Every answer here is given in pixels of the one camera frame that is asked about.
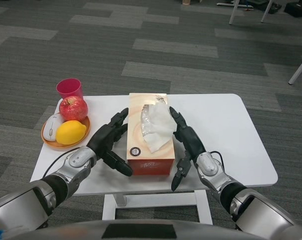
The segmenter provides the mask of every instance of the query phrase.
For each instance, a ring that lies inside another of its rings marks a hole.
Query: computer mouse
[[[48,141],[55,141],[56,130],[62,123],[64,123],[64,119],[61,114],[57,113],[50,116],[43,129],[44,139]]]

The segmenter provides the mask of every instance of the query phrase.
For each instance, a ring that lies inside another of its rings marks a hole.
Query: tissue box
[[[141,113],[144,105],[163,102],[165,93],[130,93],[126,159],[134,175],[169,175],[175,160],[173,140],[151,153],[141,130]]]

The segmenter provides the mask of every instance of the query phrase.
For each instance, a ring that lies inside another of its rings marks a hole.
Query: round logo on tissue box
[[[141,154],[141,149],[138,147],[131,148],[130,153],[132,156],[139,156]]]

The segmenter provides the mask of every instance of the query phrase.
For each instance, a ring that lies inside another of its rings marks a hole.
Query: robotic arm
[[[170,112],[177,123],[174,135],[185,147],[185,157],[178,162],[172,181],[173,191],[186,177],[192,160],[200,181],[231,215],[239,230],[270,240],[302,240],[302,227],[288,212],[227,175],[222,156],[221,161],[214,159],[183,116],[172,107]]]
[[[99,159],[131,176],[132,168],[112,152],[114,142],[127,131],[127,124],[123,125],[127,115],[128,108],[117,113],[93,135],[87,146],[70,153],[57,171],[0,198],[0,230],[5,230],[8,237],[47,227],[48,216],[76,192]]]

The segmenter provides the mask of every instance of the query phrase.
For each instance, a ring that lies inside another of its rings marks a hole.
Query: gray carpet
[[[74,77],[86,95],[238,94],[279,175],[258,191],[302,224],[302,75],[287,84],[302,62],[302,18],[282,9],[261,24],[261,11],[240,9],[229,26],[231,8],[192,3],[0,1],[0,196],[29,181],[41,126],[59,100],[55,85]],[[102,208],[103,196],[72,197],[49,224],[100,220]],[[210,208],[215,225],[234,227],[212,199]],[[194,206],[117,218],[198,221]]]

